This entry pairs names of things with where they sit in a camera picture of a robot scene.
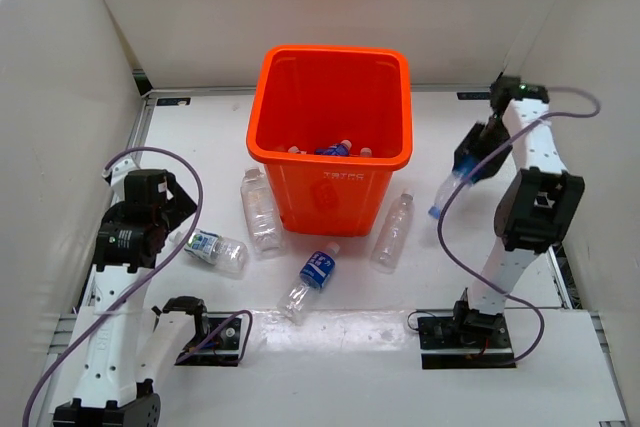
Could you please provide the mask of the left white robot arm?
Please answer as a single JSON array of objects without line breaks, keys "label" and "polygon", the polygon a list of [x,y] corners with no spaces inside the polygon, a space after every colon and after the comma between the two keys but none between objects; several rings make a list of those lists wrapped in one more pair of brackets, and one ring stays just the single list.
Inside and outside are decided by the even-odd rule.
[{"label": "left white robot arm", "polygon": [[147,274],[169,235],[197,206],[162,169],[124,160],[108,170],[119,202],[104,214],[92,263],[96,268],[93,320],[78,383],[55,409],[56,426],[155,426],[160,381],[185,347],[204,344],[211,324],[196,297],[170,299],[154,323],[143,309]]}]

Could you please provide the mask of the green white label bottle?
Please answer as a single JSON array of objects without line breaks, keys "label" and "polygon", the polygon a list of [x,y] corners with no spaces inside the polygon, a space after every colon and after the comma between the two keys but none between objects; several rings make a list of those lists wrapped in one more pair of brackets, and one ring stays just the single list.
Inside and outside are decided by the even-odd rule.
[{"label": "green white label bottle", "polygon": [[189,236],[176,231],[168,239],[173,245],[186,240],[184,252],[223,274],[240,276],[249,257],[243,242],[198,228]]}]

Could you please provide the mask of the blue cap blue label bottle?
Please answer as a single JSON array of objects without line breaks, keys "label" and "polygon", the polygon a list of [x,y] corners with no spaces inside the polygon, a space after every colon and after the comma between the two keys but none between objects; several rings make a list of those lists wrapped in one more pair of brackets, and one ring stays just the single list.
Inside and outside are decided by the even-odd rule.
[{"label": "blue cap blue label bottle", "polygon": [[449,176],[438,188],[433,204],[429,208],[428,214],[432,219],[438,220],[440,218],[442,208],[447,200],[461,184],[463,178],[468,175],[478,163],[479,161],[476,158],[470,155],[465,155],[457,164],[454,165]]}]

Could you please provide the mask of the clear unlabeled Pocari bottle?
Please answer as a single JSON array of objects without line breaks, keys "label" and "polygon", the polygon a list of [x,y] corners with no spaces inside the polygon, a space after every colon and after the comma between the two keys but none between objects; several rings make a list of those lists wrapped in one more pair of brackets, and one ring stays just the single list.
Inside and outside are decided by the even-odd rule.
[{"label": "clear unlabeled Pocari bottle", "polygon": [[370,262],[383,272],[393,273],[402,255],[414,217],[414,193],[405,189],[388,209],[373,248]]}]

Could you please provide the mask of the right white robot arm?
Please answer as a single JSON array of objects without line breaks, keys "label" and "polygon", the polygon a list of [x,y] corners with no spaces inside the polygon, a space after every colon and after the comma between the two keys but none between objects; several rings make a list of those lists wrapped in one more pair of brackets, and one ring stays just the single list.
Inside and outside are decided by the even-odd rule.
[{"label": "right white robot arm", "polygon": [[493,177],[511,157],[516,174],[494,215],[496,241],[481,272],[454,308],[449,334],[470,347],[504,325],[509,295],[526,268],[562,241],[585,190],[560,159],[543,86],[499,76],[489,90],[492,114],[476,123],[454,152],[454,171],[472,183]]}]

